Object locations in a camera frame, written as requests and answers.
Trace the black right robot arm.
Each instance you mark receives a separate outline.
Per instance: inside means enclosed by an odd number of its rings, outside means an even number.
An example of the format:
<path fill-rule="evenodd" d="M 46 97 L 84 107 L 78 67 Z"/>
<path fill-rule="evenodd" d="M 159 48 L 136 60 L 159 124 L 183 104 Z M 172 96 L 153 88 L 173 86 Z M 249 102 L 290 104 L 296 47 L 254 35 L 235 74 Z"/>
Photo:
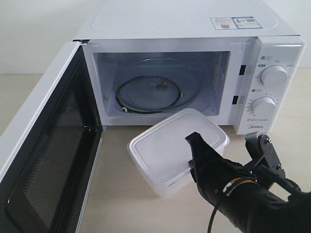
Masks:
<path fill-rule="evenodd" d="M 286 177 L 264 131 L 245 136 L 251 161 L 223 158 L 194 132 L 186 137 L 190 172 L 200 195 L 243 233 L 308 233 L 311 194 Z"/>

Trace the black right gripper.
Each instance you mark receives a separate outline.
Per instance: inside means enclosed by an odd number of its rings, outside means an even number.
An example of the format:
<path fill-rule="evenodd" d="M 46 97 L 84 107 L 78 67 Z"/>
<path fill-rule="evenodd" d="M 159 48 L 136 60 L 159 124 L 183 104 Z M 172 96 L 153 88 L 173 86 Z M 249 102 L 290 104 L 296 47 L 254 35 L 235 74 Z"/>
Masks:
<path fill-rule="evenodd" d="M 188 135 L 192 159 L 190 173 L 201 196 L 227 218 L 237 218 L 257 206 L 284 205 L 269 189 L 279 184 L 290 194 L 300 187 L 286 178 L 285 171 L 265 131 L 245 135 L 251 161 L 245 165 L 225 159 L 198 132 Z"/>

